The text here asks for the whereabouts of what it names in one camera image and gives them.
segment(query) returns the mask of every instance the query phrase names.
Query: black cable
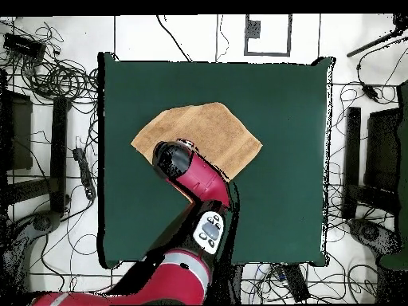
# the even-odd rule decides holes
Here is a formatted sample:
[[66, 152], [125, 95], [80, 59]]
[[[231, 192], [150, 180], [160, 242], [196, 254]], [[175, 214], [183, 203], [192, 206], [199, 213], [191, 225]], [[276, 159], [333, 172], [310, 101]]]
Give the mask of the black cable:
[[371, 271], [374, 271], [375, 273], [377, 273], [377, 270], [375, 270], [373, 267], [371, 267], [371, 266], [369, 266], [369, 265], [367, 265], [367, 264], [357, 264], [357, 265], [354, 265], [353, 267], [351, 267], [351, 268], [348, 270], [348, 274], [347, 274], [348, 288], [349, 288], [351, 297], [353, 298], [353, 301], [356, 302], [357, 304], [358, 304], [359, 302], [358, 302], [357, 299], [355, 298], [355, 295], [354, 295], [354, 293], [353, 293], [354, 290], [353, 290], [353, 288], [351, 287], [351, 272], [352, 272], [354, 269], [358, 268], [358, 267], [365, 267], [365, 268], [368, 268], [368, 269], [370, 269]]
[[226, 51], [223, 53], [223, 54], [221, 54], [219, 57], [217, 57], [217, 60], [216, 61], [218, 61], [219, 59], [220, 59], [220, 57], [223, 57], [224, 55], [226, 55], [226, 52], [228, 52], [228, 49], [229, 49], [229, 47], [230, 47], [230, 42], [229, 42], [229, 40], [226, 38], [226, 36], [224, 35], [224, 33], [222, 32], [222, 30], [221, 30], [221, 28], [222, 28], [222, 21], [224, 20], [224, 14], [221, 16], [221, 23], [220, 23], [220, 33], [221, 33], [221, 35], [222, 35], [222, 37], [224, 37], [225, 38], [225, 40], [226, 40], [226, 42], [227, 42], [227, 47], [226, 47]]
[[157, 17], [157, 21], [159, 22], [159, 24], [162, 26], [162, 28], [167, 32], [167, 34], [170, 35], [170, 37], [173, 39], [173, 41], [175, 42], [175, 44], [177, 45], [178, 49], [180, 50], [180, 52], [182, 52], [182, 55], [184, 55], [184, 57], [187, 59], [187, 61], [192, 62], [192, 60], [182, 51], [182, 48], [180, 47], [179, 43], [176, 41], [175, 37], [169, 32], [169, 30], [163, 25], [163, 23], [160, 21], [160, 18], [158, 15], [156, 15]]
[[42, 264], [43, 264], [49, 271], [51, 271], [52, 273], [55, 273], [57, 276], [59, 276], [59, 277], [62, 279], [62, 285], [61, 285], [61, 287], [60, 287], [60, 289], [59, 289], [59, 292], [60, 292], [60, 291], [62, 290], [62, 288], [64, 287], [65, 278], [64, 278], [60, 273], [58, 273], [57, 271], [55, 271], [54, 269], [51, 269], [51, 268], [47, 265], [47, 263], [45, 263], [45, 261], [44, 261], [44, 252], [45, 252], [45, 249], [47, 248], [47, 245], [48, 245], [48, 234], [45, 235], [45, 245], [44, 245], [44, 248], [42, 248], [40, 259], [41, 259]]
[[[408, 39], [408, 37], [402, 37], [402, 38], [400, 38], [400, 39], [397, 39], [397, 40], [394, 40], [394, 41], [392, 41], [392, 42], [389, 42], [389, 43], [387, 43], [387, 44], [385, 44], [385, 45], [383, 45], [383, 46], [381, 46], [381, 47], [379, 47], [379, 48], [377, 48], [377, 49], [373, 49], [373, 50], [371, 50], [370, 52], [364, 54], [364, 55], [360, 58], [359, 63], [357, 64], [357, 67], [356, 67], [356, 68], [357, 68], [357, 77], [359, 78], [360, 84], [363, 86], [363, 91], [367, 94], [367, 96], [368, 96], [370, 99], [374, 100], [374, 101], [377, 102], [378, 104], [398, 103], [398, 102], [395, 102], [395, 101], [394, 101], [394, 98], [395, 98], [395, 96], [396, 96], [395, 88], [393, 87], [394, 96], [393, 96], [393, 98], [392, 98], [391, 100], [388, 100], [388, 99], [386, 99], [386, 98], [384, 97], [384, 88], [386, 87], [386, 84], [387, 84], [388, 81], [391, 79], [391, 77], [394, 75], [395, 70], [397, 69], [399, 63], [401, 62], [402, 57], [404, 56], [404, 54], [406, 53], [406, 51], [408, 50], [408, 48], [406, 48], [406, 49], [404, 50], [404, 52], [402, 53], [402, 55], [401, 55], [400, 58], [398, 59], [397, 64], [395, 65], [395, 67], [394, 67], [392, 73], [390, 74], [390, 76], [389, 76], [388, 79], [386, 80], [386, 83], [382, 86], [382, 88], [381, 88], [381, 90], [380, 90], [381, 97], [378, 97], [378, 93], [375, 91], [374, 86], [369, 85], [369, 84], [365, 84], [365, 83], [361, 80], [361, 78], [360, 78], [361, 62], [363, 61], [363, 59], [364, 59], [365, 57], [367, 57], [367, 56], [370, 55], [371, 53], [377, 52], [377, 51], [379, 51], [380, 49], [388, 48], [390, 45], [393, 45], [394, 43], [400, 43], [400, 42], [406, 41], [407, 39]], [[381, 100], [381, 99], [384, 99], [384, 100], [386, 100], [387, 102], [379, 102], [379, 99], [380, 99], [380, 100]]]

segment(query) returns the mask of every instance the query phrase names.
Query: black device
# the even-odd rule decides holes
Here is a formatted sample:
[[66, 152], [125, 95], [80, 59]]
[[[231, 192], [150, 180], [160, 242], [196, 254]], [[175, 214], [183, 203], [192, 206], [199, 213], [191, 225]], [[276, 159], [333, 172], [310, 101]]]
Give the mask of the black device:
[[7, 91], [10, 96], [12, 105], [13, 132], [17, 136], [18, 142], [23, 144], [20, 146], [13, 141], [13, 156], [8, 159], [3, 159], [8, 162], [7, 170], [26, 169], [29, 170], [33, 166], [33, 158], [27, 150], [31, 148], [31, 116], [33, 114], [33, 103], [27, 95], [22, 95], [18, 92]]
[[96, 190], [93, 186], [91, 171], [89, 170], [84, 151], [80, 148], [75, 148], [73, 150], [73, 159], [76, 160], [80, 166], [80, 181], [85, 188], [86, 198], [89, 201], [95, 200]]
[[400, 108], [372, 112], [368, 119], [364, 184], [386, 191], [398, 189], [398, 137]]
[[300, 270], [300, 265], [282, 265], [282, 270], [286, 276], [288, 289], [293, 299], [299, 303], [310, 298], [310, 292]]
[[396, 186], [399, 180], [397, 128], [401, 118], [401, 108], [372, 113], [368, 121], [367, 173], [364, 185], [359, 185], [361, 109], [352, 107], [347, 110], [342, 218], [355, 218], [358, 202], [390, 214], [400, 211]]
[[398, 235], [380, 224], [366, 219], [350, 219], [347, 224], [351, 236], [368, 246], [375, 255], [395, 254], [401, 248]]
[[36, 61], [42, 61], [46, 47], [38, 41], [6, 33], [4, 34], [3, 48], [33, 58]]

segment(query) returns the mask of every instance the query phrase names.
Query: dark green table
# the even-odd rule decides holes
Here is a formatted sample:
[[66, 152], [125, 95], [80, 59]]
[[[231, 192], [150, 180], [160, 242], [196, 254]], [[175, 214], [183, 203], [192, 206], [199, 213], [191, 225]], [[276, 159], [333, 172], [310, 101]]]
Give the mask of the dark green table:
[[133, 138], [163, 110], [221, 102], [263, 144], [234, 179], [241, 214], [233, 262], [321, 261], [331, 64], [118, 62], [106, 53], [106, 260], [141, 259], [187, 204], [131, 146]]

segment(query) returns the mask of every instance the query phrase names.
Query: tan cloth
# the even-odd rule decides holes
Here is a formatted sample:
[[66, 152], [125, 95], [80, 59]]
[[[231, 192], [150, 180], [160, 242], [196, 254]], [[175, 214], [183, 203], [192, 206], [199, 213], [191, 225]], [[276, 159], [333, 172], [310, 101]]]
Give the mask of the tan cloth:
[[176, 139], [192, 141], [201, 156], [226, 174], [227, 181], [246, 167], [262, 147], [220, 103], [166, 110], [144, 127], [131, 145], [151, 164], [155, 145]]

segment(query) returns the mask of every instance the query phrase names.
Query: black stand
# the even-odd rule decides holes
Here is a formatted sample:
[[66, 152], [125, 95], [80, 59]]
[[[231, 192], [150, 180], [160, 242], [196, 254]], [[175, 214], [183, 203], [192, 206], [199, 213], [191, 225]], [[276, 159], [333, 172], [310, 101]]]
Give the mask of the black stand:
[[388, 39], [401, 36], [404, 33], [404, 31], [408, 29], [408, 15], [393, 14], [393, 24], [395, 25], [395, 30], [393, 32], [387, 34], [384, 37], [378, 38], [377, 40], [374, 40], [373, 42], [367, 43], [363, 47], [353, 50], [347, 55], [347, 57], [353, 57], [354, 55], [359, 54], [363, 52], [364, 50], [367, 50], [371, 47], [374, 47], [375, 45], [379, 45], [380, 43], [387, 41]]
[[[67, 112], [70, 102], [53, 100], [53, 135], [50, 178], [8, 184], [7, 171], [13, 162], [13, 109], [7, 91], [6, 72], [0, 69], [0, 301], [15, 304], [29, 291], [29, 258], [32, 244], [54, 231], [61, 221], [65, 196]], [[8, 225], [8, 206], [49, 194], [50, 211], [28, 215]]]
[[[390, 214], [398, 214], [401, 206], [396, 191], [393, 191], [392, 189], [385, 189], [387, 184], [385, 184], [384, 180], [379, 180], [378, 178], [374, 180], [371, 178], [372, 175], [367, 174], [367, 172], [370, 172], [372, 163], [369, 158], [373, 156], [372, 153], [375, 151], [367, 152], [367, 161], [369, 165], [366, 166], [366, 174], [364, 176], [364, 182], [366, 184], [371, 184], [363, 186], [359, 185], [360, 126], [361, 109], [357, 107], [350, 107], [347, 110], [346, 115], [346, 144], [344, 147], [341, 217], [343, 219], [355, 218], [358, 202], [374, 206]], [[380, 132], [381, 130], [378, 129], [369, 129], [368, 141], [370, 142], [370, 138], [373, 138], [375, 134], [379, 134]], [[386, 159], [387, 154], [380, 153], [380, 155]]]

